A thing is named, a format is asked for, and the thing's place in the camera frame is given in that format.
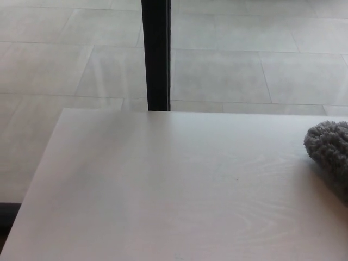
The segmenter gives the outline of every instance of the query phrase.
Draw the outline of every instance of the white table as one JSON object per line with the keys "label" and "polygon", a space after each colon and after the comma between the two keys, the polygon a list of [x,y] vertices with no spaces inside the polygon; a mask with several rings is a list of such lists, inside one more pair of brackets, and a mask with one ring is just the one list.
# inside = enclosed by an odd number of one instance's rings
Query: white table
{"label": "white table", "polygon": [[64,110],[0,260],[347,260],[302,145],[325,119]]}

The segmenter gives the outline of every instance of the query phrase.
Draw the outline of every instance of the gray towel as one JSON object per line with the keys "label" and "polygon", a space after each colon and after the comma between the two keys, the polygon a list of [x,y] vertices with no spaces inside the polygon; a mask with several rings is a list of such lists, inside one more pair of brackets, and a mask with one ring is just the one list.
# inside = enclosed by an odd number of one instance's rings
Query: gray towel
{"label": "gray towel", "polygon": [[322,122],[304,140],[308,155],[325,170],[320,178],[348,206],[348,123]]}

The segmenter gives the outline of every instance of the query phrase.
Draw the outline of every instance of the gray floor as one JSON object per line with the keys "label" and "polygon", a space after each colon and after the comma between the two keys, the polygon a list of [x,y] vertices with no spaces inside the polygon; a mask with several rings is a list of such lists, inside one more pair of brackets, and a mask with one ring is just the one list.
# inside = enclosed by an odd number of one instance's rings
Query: gray floor
{"label": "gray floor", "polygon": [[[140,0],[0,0],[0,201],[62,108],[146,110]],[[348,115],[347,0],[172,0],[172,110]]]}

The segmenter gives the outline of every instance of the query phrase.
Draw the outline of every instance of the black window frame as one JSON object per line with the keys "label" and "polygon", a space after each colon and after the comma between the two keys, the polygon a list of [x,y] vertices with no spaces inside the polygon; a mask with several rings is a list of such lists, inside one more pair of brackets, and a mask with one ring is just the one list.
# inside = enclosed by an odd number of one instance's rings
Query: black window frame
{"label": "black window frame", "polygon": [[141,0],[149,111],[170,111],[170,0]]}

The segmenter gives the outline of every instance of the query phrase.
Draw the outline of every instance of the black pole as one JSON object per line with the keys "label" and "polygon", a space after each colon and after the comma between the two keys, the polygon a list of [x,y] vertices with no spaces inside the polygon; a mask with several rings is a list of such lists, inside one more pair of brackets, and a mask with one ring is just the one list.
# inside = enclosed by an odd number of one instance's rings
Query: black pole
{"label": "black pole", "polygon": [[0,235],[8,235],[15,222],[20,203],[0,203]]}
{"label": "black pole", "polygon": [[148,110],[170,111],[170,0],[141,0]]}

